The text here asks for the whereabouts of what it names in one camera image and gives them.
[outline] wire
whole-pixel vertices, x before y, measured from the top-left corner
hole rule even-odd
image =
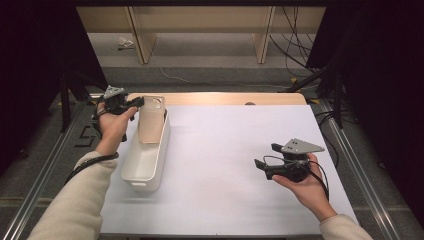
[[[302,44],[302,41],[300,41],[299,36],[298,36],[298,32],[297,32],[297,18],[298,18],[298,14],[299,14],[299,7],[298,6],[294,7],[293,8],[293,11],[294,11],[294,13],[293,13],[293,15],[294,15],[294,17],[293,17],[294,18],[294,24],[292,25],[292,22],[290,21],[290,18],[288,17],[288,14],[286,12],[286,9],[283,7],[283,12],[284,12],[284,14],[286,16],[286,19],[287,19],[287,21],[288,21],[288,23],[290,25],[291,30],[292,30],[292,35],[290,37],[290,40],[287,39],[283,34],[281,34],[283,36],[283,38],[286,39],[289,42],[289,45],[287,47],[287,52],[289,52],[288,50],[289,50],[290,44],[293,44],[295,46],[298,46],[300,55],[302,56],[302,58],[305,61],[305,63],[307,62],[307,60],[305,59],[303,53],[306,55],[306,57],[312,63],[312,65],[315,66],[313,64],[312,60],[309,59],[309,53],[306,52],[306,50],[309,50],[310,51],[311,49],[304,47],[303,44]],[[292,42],[293,36],[296,37],[297,44],[295,44],[295,43]],[[309,40],[313,44],[314,42],[312,41],[312,39],[309,36],[309,34],[306,34],[306,36],[309,38]]]
[[[311,36],[309,34],[306,34],[306,36],[309,38],[309,41],[311,41],[312,45],[314,44],[314,41],[312,40]]]
[[[318,87],[318,85],[319,85],[319,84],[317,84],[317,85],[312,85],[312,86],[309,86],[309,87],[303,87],[302,89],[310,89],[310,88]]]
[[[85,162],[81,163],[81,165],[79,165],[78,167],[76,167],[71,174],[69,174],[68,178],[65,181],[65,185],[73,178],[75,177],[75,175],[77,175],[79,172],[81,172],[82,170],[88,168],[89,166],[96,164],[98,162],[102,162],[102,161],[108,161],[108,160],[113,160],[113,159],[117,159],[119,157],[119,154],[116,152],[115,154],[112,155],[106,155],[106,156],[100,156],[100,157],[96,157],[96,158],[92,158],[89,160],[86,160]]]
[[[327,174],[325,173],[324,168],[322,168],[321,165],[319,163],[317,163],[317,162],[314,162],[314,161],[309,161],[309,162],[318,165],[318,167],[321,169],[322,173],[324,174],[324,178],[325,178],[325,183],[326,184],[324,184],[324,182],[322,181],[322,179],[320,177],[318,177],[314,172],[312,172],[310,169],[308,170],[309,173],[313,177],[315,177],[318,180],[318,182],[321,184],[322,188],[324,189],[325,196],[327,197],[328,200],[330,200],[330,187],[328,186]]]
[[[350,110],[342,109],[341,112],[350,112]],[[323,114],[331,114],[331,115],[333,115],[334,114],[334,111],[317,113],[317,114],[315,114],[315,117],[318,117],[318,116],[323,115]]]
[[[285,158],[280,158],[280,157],[276,157],[276,156],[272,156],[272,155],[265,155],[265,156],[263,156],[263,160],[264,160],[264,163],[266,164],[266,165],[268,165],[268,163],[266,163],[266,160],[265,160],[265,158],[267,158],[267,157],[269,157],[269,158],[275,158],[275,159],[279,159],[279,160],[281,160],[281,161],[286,161],[286,162],[290,162],[290,164],[292,164],[292,163],[296,163],[297,162],[297,160],[288,160],[288,159],[285,159]]]
[[[284,34],[281,34],[281,36],[283,36],[283,38],[287,41],[287,42],[290,42],[290,39],[288,39],[286,36],[284,36]],[[301,48],[303,48],[303,49],[306,49],[306,50],[311,50],[310,48],[307,48],[307,47],[304,47],[304,46],[300,46],[300,45],[298,45],[298,44],[296,44],[296,43],[294,43],[294,42],[291,42],[291,44],[293,44],[293,45],[295,45],[296,47],[301,47]]]
[[[294,62],[296,62],[297,64],[299,64],[300,66],[302,66],[303,68],[305,68],[306,70],[309,70],[310,72],[312,72],[312,73],[315,73],[313,70],[311,70],[311,69],[309,69],[309,68],[307,68],[306,67],[306,65],[305,64],[303,64],[303,63],[301,63],[301,62],[299,62],[298,60],[296,60],[294,57],[292,57],[290,54],[288,54],[288,52],[286,52],[286,51],[284,51],[275,41],[274,41],[274,38],[272,38],[272,36],[271,35],[269,35],[269,37],[270,37],[270,39],[271,39],[271,41],[274,43],[274,45],[286,56],[286,59],[287,59],[287,57],[288,58],[290,58],[291,60],[293,60]],[[294,74],[294,73],[292,73],[292,72],[290,72],[291,74],[293,74],[293,75],[295,75],[295,76],[297,76],[297,77],[308,77],[308,76],[299,76],[299,75],[296,75],[296,74]]]
[[[149,46],[149,44],[147,43],[146,39],[144,38],[144,36],[142,35],[141,38],[143,39],[144,43]],[[155,56],[155,54],[153,53],[153,50],[151,48],[149,48],[149,52],[152,56]],[[244,87],[272,87],[272,88],[284,88],[284,89],[289,89],[290,87],[286,87],[286,86],[279,86],[279,85],[268,85],[268,84],[243,84],[243,83],[214,83],[214,82],[208,82],[208,81],[189,81],[180,77],[173,77],[173,76],[169,76],[167,75],[163,68],[161,66],[159,66],[159,69],[162,73],[163,76],[165,76],[168,79],[175,79],[175,80],[179,80],[185,83],[191,83],[191,84],[210,84],[210,85],[235,85],[235,86],[244,86]]]

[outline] white plastic tray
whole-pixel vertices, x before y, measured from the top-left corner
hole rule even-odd
[[[160,143],[142,144],[138,140],[138,131],[134,133],[121,177],[135,191],[156,191],[159,188],[170,128],[167,114]]]

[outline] sleeve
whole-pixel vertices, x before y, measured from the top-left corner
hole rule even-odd
[[[353,220],[343,214],[331,217],[320,224],[322,236],[326,240],[368,240],[371,236]]]
[[[76,166],[99,156],[95,151],[87,153]],[[102,225],[100,211],[116,165],[115,160],[108,160],[75,175],[50,203],[29,239],[97,239]]]

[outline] white table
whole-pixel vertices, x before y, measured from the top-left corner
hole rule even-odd
[[[255,167],[281,156],[271,143],[291,138],[325,146],[307,105],[168,106],[171,135],[160,188],[138,194],[121,177],[137,119],[121,144],[102,210],[102,234],[155,237],[275,237],[319,234],[319,222],[294,195]],[[356,220],[328,151],[316,153],[330,202]]]

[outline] metal frame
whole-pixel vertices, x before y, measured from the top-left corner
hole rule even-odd
[[[324,112],[333,110],[328,101],[325,99],[321,100],[321,108]],[[366,175],[361,163],[359,162],[359,159],[356,156],[352,146],[350,145],[350,142],[347,139],[343,129],[340,129],[333,119],[330,119],[329,122],[330,127],[336,136],[337,142],[339,143],[340,148],[343,150],[352,173],[355,176],[359,187],[361,188],[362,194],[364,195],[364,198],[367,201],[370,210],[373,213],[381,232],[383,233],[384,238],[400,239],[388,211],[374,190],[371,181],[368,179],[368,176]]]
[[[25,197],[16,215],[12,219],[6,231],[6,234],[3,236],[4,240],[19,239],[22,231],[25,228],[26,223],[28,222],[32,214],[32,211],[35,208],[35,205],[37,204],[38,198],[43,192],[46,184],[48,183],[50,179],[51,174],[53,173],[56,167],[56,163],[58,162],[58,160],[60,159],[62,155],[62,152],[66,146],[69,135],[72,132],[72,129],[78,119],[78,116],[84,109],[85,105],[86,105],[86,102],[77,103],[72,121],[70,122],[69,126],[66,128],[66,131],[60,133],[52,151],[50,152],[49,157],[46,160],[46,163],[44,164],[43,168],[40,171],[40,174],[38,175],[37,179],[32,185],[31,190]]]

